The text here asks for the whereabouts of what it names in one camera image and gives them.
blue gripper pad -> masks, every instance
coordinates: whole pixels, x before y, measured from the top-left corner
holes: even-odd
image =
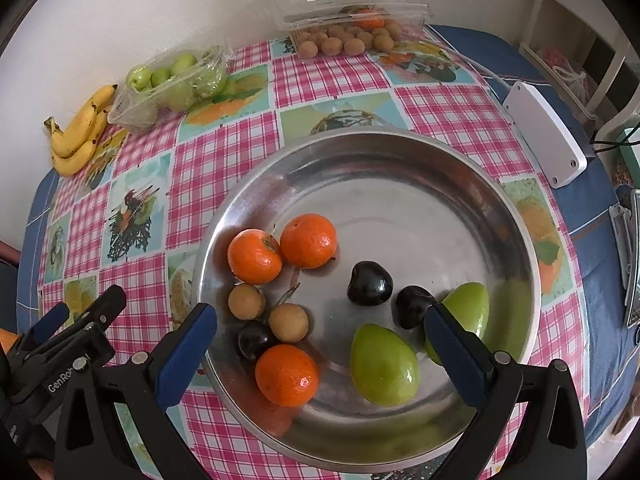
[[[37,346],[43,344],[56,333],[56,330],[59,329],[68,318],[69,307],[66,306],[65,303],[58,303],[42,316],[39,322],[31,327],[34,343],[36,343]]]
[[[217,326],[215,309],[210,304],[199,303],[178,329],[182,332],[180,341],[160,368],[156,381],[156,402],[163,411],[180,402],[202,356],[216,335]]]
[[[488,391],[487,377],[465,343],[488,356],[484,344],[475,334],[466,332],[442,304],[427,309],[424,332],[465,404],[480,410]]]

white wall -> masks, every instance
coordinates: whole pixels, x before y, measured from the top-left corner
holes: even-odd
[[[98,86],[204,27],[235,45],[275,37],[265,0],[39,0],[0,57],[0,240],[20,248],[49,171],[42,121],[67,124]],[[435,23],[514,42],[532,0],[427,0]]]

plastic container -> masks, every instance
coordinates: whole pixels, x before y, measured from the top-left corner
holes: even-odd
[[[273,7],[276,26],[289,34],[302,59],[312,59],[322,54],[349,55],[343,50],[328,54],[322,44],[324,37],[318,36],[318,33],[338,37],[344,44],[346,39],[350,39],[350,36],[344,34],[357,36],[360,33],[357,28],[360,28],[363,32],[374,35],[387,33],[398,42],[405,36],[420,37],[422,28],[431,17],[429,6],[422,0],[273,0]],[[340,25],[345,31],[340,33],[335,27],[330,30],[332,25]],[[368,36],[360,39],[370,40]],[[314,42],[318,53],[310,56],[313,52],[310,45],[300,49],[305,41]],[[366,48],[375,48],[370,41],[365,43]]]
[[[133,67],[118,85],[108,121],[140,132],[153,126],[161,108],[186,112],[197,102],[215,97],[225,86],[231,57],[226,47],[213,43],[207,34],[153,56]],[[135,88],[145,84],[143,89]]]

screw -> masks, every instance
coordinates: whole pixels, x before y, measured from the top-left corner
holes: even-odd
[[[502,350],[498,350],[494,354],[494,359],[495,362],[500,363],[501,365],[508,365],[511,362],[511,356]]]
[[[135,365],[141,365],[146,361],[148,357],[149,357],[149,354],[146,353],[144,350],[141,350],[140,352],[136,352],[131,356],[131,362]]]
[[[554,359],[554,367],[559,372],[565,372],[568,368],[568,366],[564,361],[562,361],[562,359]]]
[[[80,372],[84,370],[86,366],[87,366],[87,360],[86,360],[86,357],[83,357],[83,356],[76,359],[73,364],[74,370],[76,372]]]

dark purple plum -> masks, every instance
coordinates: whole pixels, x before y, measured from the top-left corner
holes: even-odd
[[[424,313],[436,303],[436,299],[425,288],[418,285],[406,286],[396,296],[398,323],[405,330],[421,326]]]
[[[251,320],[238,332],[238,351],[240,354],[255,361],[269,348],[278,344],[278,339],[271,329],[263,322]]]
[[[358,262],[351,271],[347,297],[361,306],[377,306],[391,298],[394,280],[385,268],[376,262]]]

